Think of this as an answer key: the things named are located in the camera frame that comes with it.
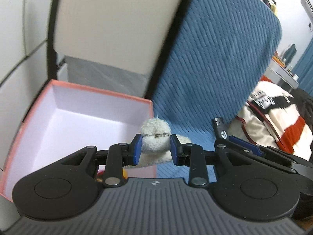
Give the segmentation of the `white fluffy hair claw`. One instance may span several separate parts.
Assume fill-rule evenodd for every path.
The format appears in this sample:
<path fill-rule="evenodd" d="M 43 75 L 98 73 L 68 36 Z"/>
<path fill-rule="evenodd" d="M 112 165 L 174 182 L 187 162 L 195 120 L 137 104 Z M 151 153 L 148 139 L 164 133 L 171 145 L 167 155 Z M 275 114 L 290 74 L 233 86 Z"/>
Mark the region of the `white fluffy hair claw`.
<path fill-rule="evenodd" d="M 136 167 L 126 166 L 125 169 L 146 168 L 172 161 L 170 152 L 171 129 L 169 124 L 159 118 L 150 118 L 141 126 L 142 150 Z"/>

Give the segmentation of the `black cylindrical stick with print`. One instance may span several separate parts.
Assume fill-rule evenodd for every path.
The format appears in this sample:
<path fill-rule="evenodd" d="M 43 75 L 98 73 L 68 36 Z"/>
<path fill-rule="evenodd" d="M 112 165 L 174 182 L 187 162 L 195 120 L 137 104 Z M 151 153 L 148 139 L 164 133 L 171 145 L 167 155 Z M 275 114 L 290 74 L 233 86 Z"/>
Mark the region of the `black cylindrical stick with print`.
<path fill-rule="evenodd" d="M 221 117 L 216 117 L 212 119 L 212 125 L 214 130 L 214 135 L 216 139 L 228 139 L 228 127 Z"/>

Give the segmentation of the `red lion dance figurine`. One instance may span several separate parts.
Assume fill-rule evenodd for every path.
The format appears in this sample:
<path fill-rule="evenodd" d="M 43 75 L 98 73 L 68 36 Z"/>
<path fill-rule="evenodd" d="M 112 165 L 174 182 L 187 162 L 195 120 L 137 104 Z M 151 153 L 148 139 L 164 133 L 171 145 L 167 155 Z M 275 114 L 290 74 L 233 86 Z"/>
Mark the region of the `red lion dance figurine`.
<path fill-rule="evenodd" d="M 128 179 L 127 170 L 122 168 L 122 172 L 106 172 L 104 169 L 100 169 L 95 177 L 96 182 L 103 183 L 107 178 L 119 178 L 126 181 Z"/>

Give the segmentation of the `white black orange blanket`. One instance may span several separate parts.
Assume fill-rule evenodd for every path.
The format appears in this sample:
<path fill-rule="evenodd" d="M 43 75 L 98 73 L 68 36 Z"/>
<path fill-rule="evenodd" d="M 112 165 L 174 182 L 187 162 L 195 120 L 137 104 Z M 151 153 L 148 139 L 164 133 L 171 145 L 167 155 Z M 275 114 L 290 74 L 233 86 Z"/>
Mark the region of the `white black orange blanket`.
<path fill-rule="evenodd" d="M 312 129 L 301 116 L 295 98 L 269 81 L 258 82 L 228 132 L 307 161 L 312 157 Z"/>

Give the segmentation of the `pink cardboard box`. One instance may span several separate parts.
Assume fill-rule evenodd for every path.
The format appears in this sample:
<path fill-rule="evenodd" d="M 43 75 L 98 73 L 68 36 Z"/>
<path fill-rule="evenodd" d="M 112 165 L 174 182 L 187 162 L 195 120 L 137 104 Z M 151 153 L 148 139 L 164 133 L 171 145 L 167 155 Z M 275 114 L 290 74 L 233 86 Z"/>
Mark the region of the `pink cardboard box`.
<path fill-rule="evenodd" d="M 13 141 L 1 177 L 1 196 L 11 200 L 21 178 L 85 146 L 103 150 L 131 142 L 152 117 L 150 100 L 50 81 Z"/>

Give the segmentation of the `grey side table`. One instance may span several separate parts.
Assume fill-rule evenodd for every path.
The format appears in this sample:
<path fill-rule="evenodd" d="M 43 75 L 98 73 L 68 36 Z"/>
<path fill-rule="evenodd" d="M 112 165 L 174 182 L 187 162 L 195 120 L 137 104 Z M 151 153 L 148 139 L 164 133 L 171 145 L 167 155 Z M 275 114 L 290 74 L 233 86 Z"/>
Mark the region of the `grey side table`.
<path fill-rule="evenodd" d="M 272 56 L 271 61 L 264 73 L 264 77 L 268 81 L 280 86 L 287 92 L 291 92 L 297 89 L 299 83 L 294 75 L 286 69 L 284 63 L 282 63 L 276 56 Z"/>

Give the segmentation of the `blue textured sofa cover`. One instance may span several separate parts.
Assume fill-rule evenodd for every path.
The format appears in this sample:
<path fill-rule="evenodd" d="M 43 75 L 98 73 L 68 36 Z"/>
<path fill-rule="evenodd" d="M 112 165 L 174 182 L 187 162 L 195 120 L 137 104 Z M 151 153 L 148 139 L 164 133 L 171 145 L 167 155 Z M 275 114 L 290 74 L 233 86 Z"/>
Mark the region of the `blue textured sofa cover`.
<path fill-rule="evenodd" d="M 145 93 L 154 115 L 214 150 L 212 120 L 235 118 L 281 36 L 261 0 L 181 0 Z"/>

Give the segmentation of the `beige chair with black frame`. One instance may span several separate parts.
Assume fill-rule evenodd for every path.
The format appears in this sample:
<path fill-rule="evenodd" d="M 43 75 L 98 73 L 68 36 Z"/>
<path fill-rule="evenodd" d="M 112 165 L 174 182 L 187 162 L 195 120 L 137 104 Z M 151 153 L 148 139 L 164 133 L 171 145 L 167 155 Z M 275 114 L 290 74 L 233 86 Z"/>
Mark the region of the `beige chair with black frame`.
<path fill-rule="evenodd" d="M 52 0 L 48 78 L 152 99 L 191 0 Z"/>

